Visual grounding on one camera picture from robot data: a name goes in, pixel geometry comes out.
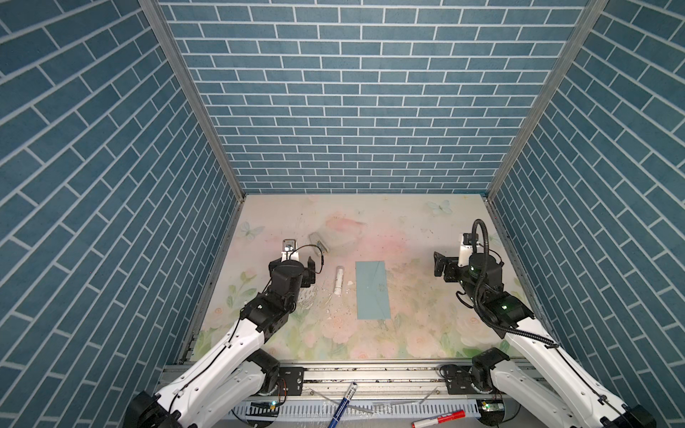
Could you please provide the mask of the white glue stick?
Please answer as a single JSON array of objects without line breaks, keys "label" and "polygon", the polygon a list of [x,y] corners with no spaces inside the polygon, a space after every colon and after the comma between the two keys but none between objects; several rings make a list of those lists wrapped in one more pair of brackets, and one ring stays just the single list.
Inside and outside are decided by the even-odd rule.
[{"label": "white glue stick", "polygon": [[344,267],[338,266],[335,271],[334,295],[341,295],[344,284]]}]

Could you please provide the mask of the teal envelope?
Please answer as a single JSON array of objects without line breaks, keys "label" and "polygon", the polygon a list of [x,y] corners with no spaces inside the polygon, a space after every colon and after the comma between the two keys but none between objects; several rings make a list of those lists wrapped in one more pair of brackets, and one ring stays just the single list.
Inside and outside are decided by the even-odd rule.
[{"label": "teal envelope", "polygon": [[359,320],[391,318],[385,262],[357,261],[356,296]]}]

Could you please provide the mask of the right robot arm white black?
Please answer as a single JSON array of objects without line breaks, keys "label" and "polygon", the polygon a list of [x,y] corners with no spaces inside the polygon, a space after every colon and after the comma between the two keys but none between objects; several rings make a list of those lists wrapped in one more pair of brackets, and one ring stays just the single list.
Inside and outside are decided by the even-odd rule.
[{"label": "right robot arm white black", "polygon": [[533,312],[501,281],[502,263],[488,253],[433,255],[435,276],[461,286],[458,297],[481,321],[519,351],[543,382],[524,373],[504,351],[490,348],[472,358],[470,382],[481,393],[501,392],[549,427],[654,427],[643,406],[626,404],[577,363]]}]

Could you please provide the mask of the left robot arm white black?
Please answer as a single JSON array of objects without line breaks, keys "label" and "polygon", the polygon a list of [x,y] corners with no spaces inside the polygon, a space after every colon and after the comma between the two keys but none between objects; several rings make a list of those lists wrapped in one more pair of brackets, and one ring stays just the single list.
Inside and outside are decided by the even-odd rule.
[{"label": "left robot arm white black", "polygon": [[140,392],[125,427],[212,427],[240,402],[271,392],[280,370],[263,345],[295,312],[301,289],[316,283],[316,262],[295,251],[269,264],[269,281],[240,310],[229,332],[192,367],[158,392]]}]

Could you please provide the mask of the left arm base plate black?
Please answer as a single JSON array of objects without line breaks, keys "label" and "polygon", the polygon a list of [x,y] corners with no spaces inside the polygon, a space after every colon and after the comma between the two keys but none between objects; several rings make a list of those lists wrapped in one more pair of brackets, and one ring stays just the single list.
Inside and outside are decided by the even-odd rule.
[{"label": "left arm base plate black", "polygon": [[271,373],[265,376],[262,387],[256,396],[301,396],[304,385],[304,367],[286,366],[281,367],[278,374]]}]

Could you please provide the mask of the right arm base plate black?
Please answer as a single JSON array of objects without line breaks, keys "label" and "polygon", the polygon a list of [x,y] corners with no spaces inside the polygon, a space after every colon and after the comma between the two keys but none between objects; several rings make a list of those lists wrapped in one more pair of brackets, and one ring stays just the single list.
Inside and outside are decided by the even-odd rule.
[{"label": "right arm base plate black", "polygon": [[444,380],[449,395],[489,394],[496,391],[490,371],[480,366],[440,366],[438,374]]}]

